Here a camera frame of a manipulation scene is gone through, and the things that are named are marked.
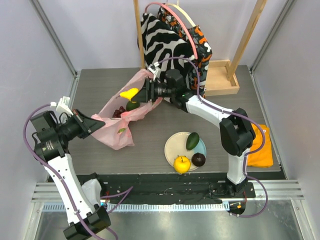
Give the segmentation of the fake yellow pear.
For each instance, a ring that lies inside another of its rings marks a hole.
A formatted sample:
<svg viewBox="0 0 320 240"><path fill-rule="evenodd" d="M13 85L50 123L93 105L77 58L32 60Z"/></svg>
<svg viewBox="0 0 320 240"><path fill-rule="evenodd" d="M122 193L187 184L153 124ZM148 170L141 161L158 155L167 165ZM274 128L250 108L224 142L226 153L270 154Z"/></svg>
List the fake yellow pear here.
<svg viewBox="0 0 320 240"><path fill-rule="evenodd" d="M119 96L122 97L122 98L125 98L125 99L127 99L127 100L129 100L131 102L132 98L135 97L138 94L139 91L140 90L138 88L134 87L134 88L131 88L131 89L127 90L127 91L121 92L119 94Z"/></svg>

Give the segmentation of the fake green avocado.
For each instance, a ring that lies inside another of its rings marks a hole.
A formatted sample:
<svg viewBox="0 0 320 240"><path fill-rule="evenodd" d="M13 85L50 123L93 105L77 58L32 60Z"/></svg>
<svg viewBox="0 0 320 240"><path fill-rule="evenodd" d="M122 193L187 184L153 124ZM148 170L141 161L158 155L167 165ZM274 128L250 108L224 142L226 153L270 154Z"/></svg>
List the fake green avocado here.
<svg viewBox="0 0 320 240"><path fill-rule="evenodd" d="M199 143L200 136L197 132L192 132L188 135L185 143L185 148L190 151L193 150Z"/></svg>
<svg viewBox="0 0 320 240"><path fill-rule="evenodd" d="M130 112L130 111L135 110L135 109L137 109L137 108L139 108L139 107L140 107L140 103L139 103L139 102L129 101L129 102L126 104L125 109L126 109L127 112Z"/></svg>

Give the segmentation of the pink plastic bag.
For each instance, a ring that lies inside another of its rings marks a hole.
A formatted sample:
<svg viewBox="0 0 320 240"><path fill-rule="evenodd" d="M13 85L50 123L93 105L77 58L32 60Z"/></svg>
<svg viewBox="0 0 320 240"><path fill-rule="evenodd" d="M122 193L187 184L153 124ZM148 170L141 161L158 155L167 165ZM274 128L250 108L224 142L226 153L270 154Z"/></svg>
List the pink plastic bag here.
<svg viewBox="0 0 320 240"><path fill-rule="evenodd" d="M105 125L95 131L92 136L107 145L108 147L119 150L127 146L133 146L133 137L129 129L129 123L142 120L146 114L155 109L162 101L157 99L154 103L141 103L140 107L131 111L121 113L120 117L113 118L115 110L125 107L129 102L128 99L120 96L120 93L130 90L131 88L141 89L146 78L152 78L153 74L145 69L139 70L126 85L124 85L102 108L98 114L91 116L92 119L102 121Z"/></svg>

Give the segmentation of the fake mangosteen green leaves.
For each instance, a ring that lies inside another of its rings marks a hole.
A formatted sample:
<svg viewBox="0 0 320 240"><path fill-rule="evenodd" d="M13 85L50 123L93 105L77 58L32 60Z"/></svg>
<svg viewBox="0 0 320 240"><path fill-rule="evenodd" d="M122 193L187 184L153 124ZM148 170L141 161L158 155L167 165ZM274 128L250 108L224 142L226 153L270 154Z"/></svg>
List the fake mangosteen green leaves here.
<svg viewBox="0 0 320 240"><path fill-rule="evenodd" d="M206 163L206 157L204 154L197 152L192 156L191 162L196 167L202 167Z"/></svg>

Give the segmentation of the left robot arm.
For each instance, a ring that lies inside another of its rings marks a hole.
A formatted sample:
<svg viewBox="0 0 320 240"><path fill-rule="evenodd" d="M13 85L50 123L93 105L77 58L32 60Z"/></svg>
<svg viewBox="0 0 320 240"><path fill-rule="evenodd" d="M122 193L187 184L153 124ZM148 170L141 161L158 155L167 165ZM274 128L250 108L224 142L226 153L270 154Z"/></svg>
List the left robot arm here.
<svg viewBox="0 0 320 240"><path fill-rule="evenodd" d="M35 128L31 150L52 178L63 201L68 227L63 231L68 240L99 239L100 231L111 225L109 215L101 205L107 192L96 173L79 181L69 152L69 142L85 139L105 123L85 116L75 109L65 122L59 122L53 111L33 112L28 123Z"/></svg>

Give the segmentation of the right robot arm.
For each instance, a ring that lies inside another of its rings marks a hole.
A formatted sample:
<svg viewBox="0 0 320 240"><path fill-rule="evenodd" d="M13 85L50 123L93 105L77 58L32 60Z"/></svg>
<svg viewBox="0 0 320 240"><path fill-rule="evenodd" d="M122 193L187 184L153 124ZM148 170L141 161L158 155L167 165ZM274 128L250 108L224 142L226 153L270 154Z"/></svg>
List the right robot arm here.
<svg viewBox="0 0 320 240"><path fill-rule="evenodd" d="M233 198L242 194L248 181L244 170L245 157L256 137L247 113L241 108L222 108L197 96L187 88L183 76L175 69L165 73L163 82L157 77L146 78L142 88L134 90L129 100L154 103L159 98L169 98L178 109L197 115L219 128L221 145L228 154L226 193Z"/></svg>

